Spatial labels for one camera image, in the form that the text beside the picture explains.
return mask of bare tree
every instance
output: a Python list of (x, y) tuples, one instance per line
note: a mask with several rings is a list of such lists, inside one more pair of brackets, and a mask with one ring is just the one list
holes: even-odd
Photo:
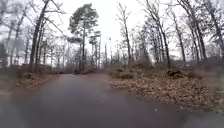
[(127, 26), (127, 20), (131, 12), (127, 12), (127, 7), (123, 7), (121, 3), (118, 3), (118, 10), (120, 12), (119, 15), (117, 15), (118, 20), (120, 20), (121, 25), (121, 34), (125, 37), (125, 41), (127, 42), (127, 48), (128, 48), (128, 64), (131, 64), (132, 57), (131, 57), (131, 46), (130, 46), (130, 40), (129, 40), (129, 33), (128, 33), (128, 26)]
[(178, 39), (179, 39), (181, 54), (182, 54), (182, 58), (183, 58), (183, 61), (184, 61), (184, 66), (185, 66), (186, 57), (185, 57), (184, 44), (183, 44), (183, 39), (182, 39), (182, 30), (180, 30), (180, 27), (178, 26), (178, 21), (177, 21), (176, 14), (172, 11), (171, 15), (172, 15), (172, 20), (174, 22), (176, 33), (177, 33), (177, 36), (178, 36)]
[(198, 40), (200, 42), (200, 50), (204, 60), (207, 59), (203, 33), (200, 28), (199, 20), (196, 17), (197, 6), (193, 6), (189, 0), (177, 0), (178, 4), (185, 10), (192, 22), (192, 28), (196, 30)]
[(163, 39), (163, 43), (165, 45), (165, 51), (166, 51), (166, 61), (167, 61), (167, 67), (171, 67), (170, 63), (170, 55), (169, 55), (169, 47), (168, 47), (168, 42), (167, 42), (167, 36), (166, 32), (164, 30), (164, 27), (161, 22), (161, 18), (159, 16), (159, 3), (150, 3), (148, 0), (145, 0), (146, 2), (146, 13), (149, 15), (148, 17), (155, 23), (157, 26), (157, 30), (160, 35), (160, 39)]
[(213, 25), (215, 27), (215, 34), (213, 35), (213, 37), (218, 37), (218, 40), (216, 40), (215, 42), (217, 42), (217, 44), (220, 45), (221, 51), (222, 51), (222, 59), (224, 59), (224, 42), (223, 42), (223, 37), (222, 37), (222, 28), (220, 27), (219, 24), (219, 19), (216, 14), (219, 12), (218, 8), (215, 7), (215, 5), (211, 2), (211, 0), (203, 0), (203, 6), (205, 7), (205, 9), (207, 10), (207, 12), (209, 13), (211, 20), (213, 22)]

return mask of road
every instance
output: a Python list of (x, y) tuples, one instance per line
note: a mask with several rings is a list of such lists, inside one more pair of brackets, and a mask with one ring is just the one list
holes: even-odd
[(63, 75), (22, 98), (1, 93), (0, 98), (0, 128), (224, 127), (222, 115), (145, 102), (99, 79), (74, 75)]

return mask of forest floor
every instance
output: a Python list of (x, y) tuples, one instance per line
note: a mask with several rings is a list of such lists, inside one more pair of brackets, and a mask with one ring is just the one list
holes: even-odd
[(21, 78), (17, 80), (17, 88), (25, 88), (35, 90), (36, 88), (44, 85), (45, 83), (57, 79), (59, 74), (34, 74), (24, 73)]
[(224, 74), (217, 71), (166, 69), (115, 69), (110, 83), (163, 103), (197, 112), (224, 112)]

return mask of forest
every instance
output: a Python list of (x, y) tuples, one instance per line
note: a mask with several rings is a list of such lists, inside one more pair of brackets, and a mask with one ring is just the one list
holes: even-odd
[(162, 102), (219, 108), (224, 103), (221, 1), (137, 2), (143, 24), (129, 26), (132, 9), (118, 2), (115, 22), (123, 40), (105, 43), (94, 2), (74, 10), (66, 35), (51, 17), (66, 14), (63, 3), (0, 0), (0, 67), (41, 75), (108, 73), (116, 88)]

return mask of brown leaves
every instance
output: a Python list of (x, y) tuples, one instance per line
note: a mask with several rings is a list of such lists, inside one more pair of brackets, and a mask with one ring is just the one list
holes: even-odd
[(24, 74), (23, 78), (18, 80), (16, 87), (22, 87), (34, 90), (35, 88), (57, 77), (58, 75), (41, 75), (41, 74), (26, 73)]
[(113, 79), (111, 82), (116, 88), (126, 88), (149, 95), (164, 103), (175, 103), (206, 111), (220, 106), (220, 99), (223, 98), (221, 91), (217, 92), (220, 89), (208, 88), (202, 79), (187, 75), (173, 79), (163, 71), (138, 74), (130, 80)]

